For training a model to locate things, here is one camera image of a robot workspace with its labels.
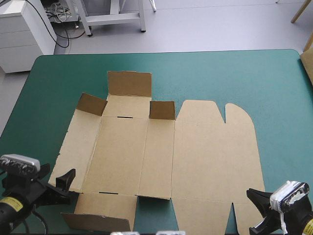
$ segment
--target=gray floor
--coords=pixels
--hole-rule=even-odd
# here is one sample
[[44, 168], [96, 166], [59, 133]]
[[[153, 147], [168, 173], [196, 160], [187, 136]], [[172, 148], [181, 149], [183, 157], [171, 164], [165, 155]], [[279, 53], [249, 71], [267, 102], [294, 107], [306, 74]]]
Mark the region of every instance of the gray floor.
[[[90, 15], [105, 14], [109, 1], [84, 0]], [[303, 0], [156, 0], [153, 12], [145, 0], [146, 33], [138, 23], [95, 26], [93, 37], [72, 40], [56, 54], [138, 53], [291, 48], [302, 49], [313, 30], [313, 3], [297, 23], [290, 20]], [[127, 0], [124, 11], [137, 9]], [[68, 25], [71, 36], [79, 35]], [[27, 79], [26, 72], [0, 71], [0, 133]]]

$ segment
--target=cardboard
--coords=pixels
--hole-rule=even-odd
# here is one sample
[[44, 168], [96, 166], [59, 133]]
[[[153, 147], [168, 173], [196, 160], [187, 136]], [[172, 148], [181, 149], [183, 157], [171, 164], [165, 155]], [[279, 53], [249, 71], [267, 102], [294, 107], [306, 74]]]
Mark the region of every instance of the cardboard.
[[49, 181], [77, 171], [67, 224], [132, 230], [136, 198], [146, 196], [172, 198], [179, 228], [193, 235], [224, 234], [235, 203], [246, 235], [259, 219], [246, 190], [264, 190], [249, 115], [227, 104], [224, 123], [215, 102], [187, 100], [175, 120], [173, 101], [151, 101], [150, 73], [110, 71], [108, 80], [107, 101], [82, 94]]
[[[186, 100], [175, 122], [172, 199], [179, 229], [187, 234], [224, 234], [231, 203], [250, 205], [246, 190], [264, 190], [251, 118], [234, 104], [226, 104], [225, 113], [226, 123], [215, 102]], [[214, 216], [224, 220], [211, 220], [208, 208], [215, 208]], [[248, 234], [246, 225], [259, 219], [253, 210], [255, 214], [237, 221], [241, 235]], [[198, 228], [195, 224], [203, 216], [210, 226]]]
[[173, 101], [150, 101], [149, 118], [175, 120], [175, 103]]
[[151, 97], [151, 73], [134, 71], [109, 71], [109, 93], [112, 95]]
[[249, 204], [234, 204], [236, 214], [237, 230], [240, 235], [249, 235], [248, 228], [255, 227], [263, 218], [261, 213], [256, 210], [252, 202]]
[[311, 82], [313, 83], [313, 48], [302, 53], [300, 58]]
[[95, 97], [90, 94], [83, 93], [80, 96], [79, 102], [77, 104], [76, 109], [95, 114], [98, 116], [102, 116], [103, 110], [107, 105], [107, 101]]

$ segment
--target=black cable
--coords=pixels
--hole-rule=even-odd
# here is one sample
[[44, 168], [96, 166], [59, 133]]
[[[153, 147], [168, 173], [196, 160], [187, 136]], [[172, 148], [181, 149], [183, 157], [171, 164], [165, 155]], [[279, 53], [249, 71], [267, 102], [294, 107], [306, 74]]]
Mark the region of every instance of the black cable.
[[36, 209], [36, 205], [34, 205], [32, 213], [34, 216], [36, 216], [42, 222], [42, 224], [44, 225], [44, 228], [45, 228], [45, 235], [48, 235], [48, 224], [45, 221], [45, 219], [35, 209]]
[[43, 18], [41, 17], [39, 11], [37, 10], [37, 8], [29, 1], [29, 0], [25, 0], [26, 2], [28, 2], [34, 9], [35, 11], [37, 12], [37, 14], [39, 15], [40, 19], [43, 21], [44, 25], [45, 25], [45, 28], [47, 29], [50, 37], [52, 38], [52, 40], [56, 43], [56, 45], [58, 45], [59, 47], [62, 47], [62, 48], [67, 48], [69, 46], [69, 39], [67, 40], [67, 46], [63, 46], [63, 45], [60, 45], [59, 43], [57, 43], [57, 41], [53, 38], [52, 34], [50, 33], [47, 25], [45, 24], [45, 21], [43, 20]]
[[[54, 17], [54, 18], [58, 17], [57, 15], [55, 15], [55, 14], [52, 13], [52, 12], [46, 11], [46, 13], [47, 13], [47, 14], [50, 14], [49, 19], [52, 18], [52, 17]], [[67, 30], [65, 29], [65, 27], [64, 27], [64, 25], [63, 25], [63, 22], [60, 21], [60, 23], [61, 23], [61, 25], [62, 25], [64, 31], [65, 31], [66, 34], [67, 34]], [[79, 35], [79, 36], [77, 36], [77, 37], [72, 37], [72, 38], [70, 38], [70, 37], [68, 37], [68, 36], [67, 36], [67, 37], [64, 37], [64, 36], [62, 36], [62, 35], [60, 35], [60, 34], [57, 34], [56, 32], [54, 32], [54, 33], [55, 33], [56, 35], [58, 35], [59, 37], [61, 37], [61, 38], [65, 38], [65, 39], [76, 39], [76, 38], [80, 38], [81, 36], [83, 36], [84, 33], [85, 33], [85, 31], [84, 31], [81, 35]]]
[[27, 224], [26, 220], [24, 220], [24, 221], [23, 221], [23, 224], [24, 224], [24, 226], [25, 226], [25, 232], [26, 232], [26, 235], [30, 235], [30, 232], [29, 232], [29, 226], [28, 226], [28, 224]]

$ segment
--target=robotic arm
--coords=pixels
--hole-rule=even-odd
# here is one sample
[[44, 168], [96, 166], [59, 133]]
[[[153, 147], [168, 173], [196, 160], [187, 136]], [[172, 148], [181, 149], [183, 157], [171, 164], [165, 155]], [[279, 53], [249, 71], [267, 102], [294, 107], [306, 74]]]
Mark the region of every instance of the robotic arm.
[[250, 188], [246, 194], [264, 218], [249, 229], [250, 235], [269, 235], [280, 228], [285, 235], [313, 235], [307, 183], [287, 181], [274, 193]]
[[23, 223], [29, 233], [25, 219], [33, 213], [48, 228], [45, 220], [36, 212], [39, 206], [70, 204], [73, 196], [69, 187], [75, 178], [75, 169], [56, 178], [56, 187], [42, 179], [50, 172], [50, 165], [40, 166], [38, 160], [17, 154], [0, 157], [0, 169], [6, 173], [2, 181], [5, 192], [0, 200], [0, 234], [10, 234]]

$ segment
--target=green tabletop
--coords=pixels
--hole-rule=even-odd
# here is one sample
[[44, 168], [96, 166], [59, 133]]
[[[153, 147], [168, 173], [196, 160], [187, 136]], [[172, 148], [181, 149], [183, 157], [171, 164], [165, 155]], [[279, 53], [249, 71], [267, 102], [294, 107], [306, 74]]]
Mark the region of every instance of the green tabletop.
[[[313, 185], [313, 89], [294, 50], [39, 57], [0, 138], [0, 154], [23, 154], [54, 166], [81, 93], [106, 98], [111, 70], [152, 72], [153, 100], [174, 100], [176, 113], [186, 99], [214, 100], [223, 116], [226, 103], [241, 106], [255, 124], [266, 190], [286, 180]], [[39, 212], [51, 233], [81, 233], [60, 216], [74, 207]], [[43, 232], [34, 217], [28, 222], [33, 233]], [[135, 230], [164, 229], [177, 229], [171, 201], [140, 198]], [[235, 232], [233, 216], [227, 232]]]

